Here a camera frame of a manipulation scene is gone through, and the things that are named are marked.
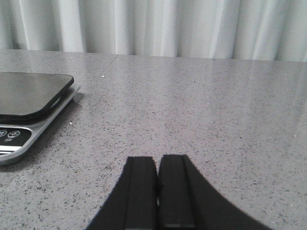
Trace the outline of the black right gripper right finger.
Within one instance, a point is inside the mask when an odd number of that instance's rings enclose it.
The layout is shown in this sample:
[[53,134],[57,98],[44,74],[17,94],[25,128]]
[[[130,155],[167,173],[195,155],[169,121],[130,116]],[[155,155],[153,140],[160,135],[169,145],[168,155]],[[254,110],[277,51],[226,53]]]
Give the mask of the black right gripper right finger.
[[267,230],[225,199],[187,155],[164,155],[159,168],[161,230]]

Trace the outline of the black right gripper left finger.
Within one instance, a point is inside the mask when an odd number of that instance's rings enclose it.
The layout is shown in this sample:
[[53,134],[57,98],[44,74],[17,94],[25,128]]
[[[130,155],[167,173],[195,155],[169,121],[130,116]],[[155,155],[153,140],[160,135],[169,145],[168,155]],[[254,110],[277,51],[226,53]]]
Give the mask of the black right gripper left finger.
[[156,230],[157,173],[151,157],[128,157],[121,177],[88,230]]

